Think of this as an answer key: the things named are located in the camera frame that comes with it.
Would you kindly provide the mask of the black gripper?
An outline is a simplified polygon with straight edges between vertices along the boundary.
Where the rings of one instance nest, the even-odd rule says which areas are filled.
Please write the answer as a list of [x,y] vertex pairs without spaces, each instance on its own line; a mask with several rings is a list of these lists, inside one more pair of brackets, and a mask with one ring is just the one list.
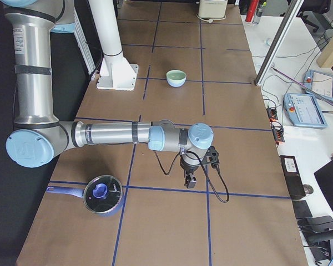
[[187,151],[185,154],[181,155],[180,166],[185,171],[184,186],[187,189],[194,188],[196,185],[196,177],[193,174],[194,171],[196,171],[201,164],[206,165],[207,163],[208,159],[205,156],[200,157],[195,152]]

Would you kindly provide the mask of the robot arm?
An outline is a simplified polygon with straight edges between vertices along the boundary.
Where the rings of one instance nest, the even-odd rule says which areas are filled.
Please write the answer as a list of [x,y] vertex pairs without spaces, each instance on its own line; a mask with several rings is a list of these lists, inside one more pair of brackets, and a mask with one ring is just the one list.
[[185,129],[169,120],[108,124],[60,121],[53,112],[50,33],[74,31],[74,2],[4,1],[3,6],[13,27],[19,103],[14,131],[6,140],[13,161],[35,168],[76,147],[145,143],[155,152],[175,152],[187,188],[194,187],[197,168],[208,164],[217,168],[214,134],[203,123]]

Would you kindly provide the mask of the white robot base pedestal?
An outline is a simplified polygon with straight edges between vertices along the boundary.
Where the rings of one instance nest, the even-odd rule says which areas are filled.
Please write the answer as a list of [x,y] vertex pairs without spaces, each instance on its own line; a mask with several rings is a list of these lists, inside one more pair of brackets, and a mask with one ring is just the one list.
[[134,90],[139,66],[130,64],[123,55],[113,2],[94,0],[89,5],[103,52],[97,88]]

